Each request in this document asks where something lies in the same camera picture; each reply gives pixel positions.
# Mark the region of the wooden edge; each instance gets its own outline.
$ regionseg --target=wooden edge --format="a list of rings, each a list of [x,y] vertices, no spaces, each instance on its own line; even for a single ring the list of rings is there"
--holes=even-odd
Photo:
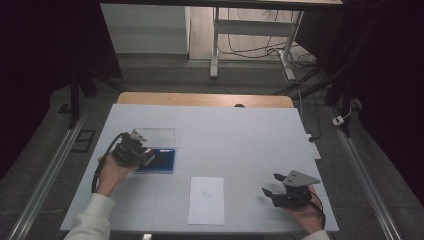
[[[119,95],[118,104],[145,104],[171,106],[214,106],[234,107],[243,104],[245,107],[257,108],[293,108],[293,101],[287,96],[263,95],[227,95],[197,93],[151,93],[124,92]]]

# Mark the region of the white sleeve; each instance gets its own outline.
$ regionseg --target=white sleeve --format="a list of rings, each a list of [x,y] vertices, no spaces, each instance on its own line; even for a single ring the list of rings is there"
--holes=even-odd
[[[111,198],[93,193],[85,211],[75,217],[65,240],[109,239],[109,215],[114,205]]]
[[[314,232],[311,235],[308,235],[302,240],[330,240],[325,230],[320,230],[318,232]]]

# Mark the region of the person's arm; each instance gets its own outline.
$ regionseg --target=person's arm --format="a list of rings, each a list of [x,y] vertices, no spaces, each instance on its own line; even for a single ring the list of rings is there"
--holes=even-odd
[[[312,186],[309,186],[309,189],[316,195],[315,189]],[[312,194],[311,202],[317,206],[321,206],[320,201],[314,194]],[[305,232],[309,234],[303,240],[330,240],[327,232],[322,229],[321,216],[313,207],[307,205],[300,209],[286,208],[285,210],[290,213],[299,225],[303,227]]]
[[[122,181],[132,169],[120,167],[108,155],[100,172],[99,184],[96,193],[91,195],[87,208],[75,217],[71,231],[65,240],[103,240],[109,239],[109,215],[115,201],[109,198],[113,189]]]

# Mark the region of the human hand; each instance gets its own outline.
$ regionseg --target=human hand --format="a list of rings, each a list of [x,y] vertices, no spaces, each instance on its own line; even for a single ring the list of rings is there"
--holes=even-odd
[[[123,182],[128,173],[138,167],[125,168],[118,165],[112,154],[107,155],[102,170],[100,171],[99,184],[96,193],[109,197],[113,189]]]
[[[309,186],[309,190],[316,195],[315,189],[312,186]],[[311,202],[322,207],[318,198],[312,194]],[[321,216],[316,209],[311,207],[309,204],[303,208],[299,209],[289,209],[285,210],[290,213],[296,221],[303,227],[303,229],[308,233],[312,234],[322,229],[321,225]]]

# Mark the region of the sheet of paper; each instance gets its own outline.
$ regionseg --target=sheet of paper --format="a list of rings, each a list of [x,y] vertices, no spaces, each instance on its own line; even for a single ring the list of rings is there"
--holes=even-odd
[[[224,179],[192,177],[188,224],[224,225]]]

